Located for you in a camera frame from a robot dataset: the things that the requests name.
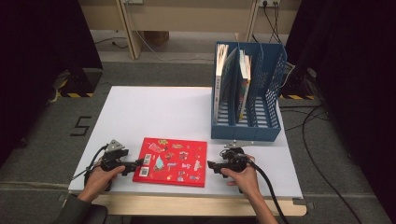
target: blue file organizer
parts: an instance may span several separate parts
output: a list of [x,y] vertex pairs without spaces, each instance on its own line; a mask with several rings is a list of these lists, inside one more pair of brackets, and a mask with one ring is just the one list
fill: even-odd
[[[214,120],[214,87],[212,88],[211,138],[247,141],[274,142],[280,132],[280,122],[276,113],[276,102],[287,61],[286,51],[281,44],[222,42],[229,45],[228,53],[237,48],[233,65],[230,94],[219,105],[219,120]],[[239,50],[251,56],[251,80],[247,93],[244,118],[235,118],[235,104],[239,77]],[[216,73],[217,48],[214,74]]]

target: hand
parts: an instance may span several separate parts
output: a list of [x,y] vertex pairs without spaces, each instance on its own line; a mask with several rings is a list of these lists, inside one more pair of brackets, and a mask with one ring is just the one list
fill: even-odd
[[[247,158],[254,161],[252,156],[247,155]],[[238,186],[248,198],[260,194],[257,173],[250,164],[247,164],[247,168],[240,173],[234,172],[228,168],[222,168],[220,171],[222,174],[233,179],[233,181],[227,183],[228,186]]]
[[108,172],[102,170],[100,166],[95,167],[88,178],[84,190],[78,195],[78,198],[84,202],[91,203],[107,188],[108,182],[115,179],[117,174],[121,173],[123,170],[125,170],[125,166],[118,166]]

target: black curtain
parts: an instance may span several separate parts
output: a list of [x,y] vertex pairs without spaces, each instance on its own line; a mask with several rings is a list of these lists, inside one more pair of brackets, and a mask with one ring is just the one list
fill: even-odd
[[396,223],[396,2],[345,1],[318,84],[376,197]]
[[0,1],[0,165],[25,137],[63,71],[102,64],[77,0]]

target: dark sleeve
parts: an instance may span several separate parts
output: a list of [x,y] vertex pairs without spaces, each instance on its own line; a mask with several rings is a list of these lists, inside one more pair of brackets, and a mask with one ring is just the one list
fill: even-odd
[[69,195],[61,214],[53,224],[78,224],[84,220],[92,204],[79,200],[75,195]]

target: yellow and black tape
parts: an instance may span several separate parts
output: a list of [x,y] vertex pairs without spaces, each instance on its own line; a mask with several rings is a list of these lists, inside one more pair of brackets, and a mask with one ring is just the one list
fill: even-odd
[[281,94],[280,99],[291,99],[291,100],[315,100],[313,95],[285,95]]
[[70,87],[67,84],[71,82],[67,82],[67,79],[61,84],[61,87],[58,89],[58,96],[62,97],[92,97],[93,92],[92,90],[84,90],[84,88],[76,88],[74,86]]

